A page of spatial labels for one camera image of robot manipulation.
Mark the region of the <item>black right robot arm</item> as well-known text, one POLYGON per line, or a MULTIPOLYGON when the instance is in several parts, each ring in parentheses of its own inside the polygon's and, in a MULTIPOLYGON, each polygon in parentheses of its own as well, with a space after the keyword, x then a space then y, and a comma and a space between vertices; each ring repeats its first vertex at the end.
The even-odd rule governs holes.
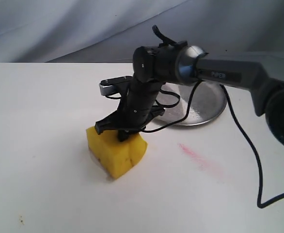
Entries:
POLYGON ((96 122, 95 130, 117 130, 124 141, 163 114, 155 99, 165 83, 191 86, 215 82, 248 90, 257 116, 264 115, 275 138, 284 145, 284 51, 215 55, 185 42, 139 47, 133 53, 132 76, 103 80, 103 96, 120 94, 115 112, 96 122))

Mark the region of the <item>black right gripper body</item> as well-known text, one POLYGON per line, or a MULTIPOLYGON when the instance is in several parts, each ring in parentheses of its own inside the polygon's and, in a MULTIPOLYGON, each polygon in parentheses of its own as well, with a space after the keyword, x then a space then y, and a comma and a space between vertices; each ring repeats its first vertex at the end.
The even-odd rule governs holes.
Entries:
POLYGON ((163 86, 162 82, 127 80, 119 83, 117 89, 121 100, 117 108, 118 129, 144 129, 157 116, 164 114, 164 107, 155 104, 163 86))

